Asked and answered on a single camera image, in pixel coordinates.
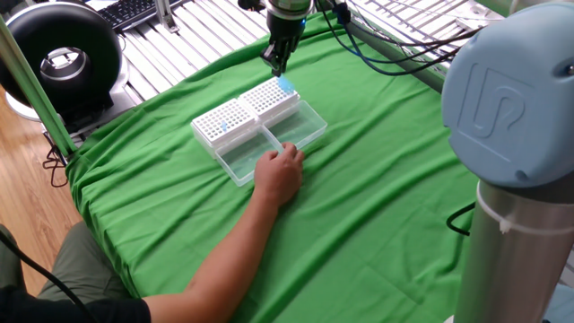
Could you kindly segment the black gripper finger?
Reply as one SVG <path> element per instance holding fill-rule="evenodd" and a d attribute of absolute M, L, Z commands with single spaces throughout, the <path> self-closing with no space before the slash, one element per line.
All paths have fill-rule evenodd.
<path fill-rule="evenodd" d="M 274 43 L 268 44 L 260 53 L 261 59 L 264 61 L 266 65 L 271 68 L 271 72 L 273 76 L 280 76 L 281 75 L 281 62 L 278 58 Z"/>
<path fill-rule="evenodd" d="M 299 37 L 289 37 L 284 38 L 279 41 L 279 58 L 280 58 L 280 69 L 279 74 L 284 74 L 286 72 L 286 67 L 291 53 L 294 52 L 298 46 Z"/>

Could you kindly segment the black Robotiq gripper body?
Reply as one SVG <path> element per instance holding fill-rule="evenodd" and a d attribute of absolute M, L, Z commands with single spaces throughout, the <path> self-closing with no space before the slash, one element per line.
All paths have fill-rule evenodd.
<path fill-rule="evenodd" d="M 274 52 L 294 52 L 306 26 L 306 18 L 286 20 L 269 14 L 267 27 L 270 30 L 270 44 Z"/>

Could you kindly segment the person's right hand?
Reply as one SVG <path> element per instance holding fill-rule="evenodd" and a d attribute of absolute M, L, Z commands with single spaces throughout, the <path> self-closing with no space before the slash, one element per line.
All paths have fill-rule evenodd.
<path fill-rule="evenodd" d="M 302 183 L 304 152 L 292 143 L 283 150 L 265 152 L 255 168 L 253 196 L 268 205 L 281 207 L 299 191 Z"/>

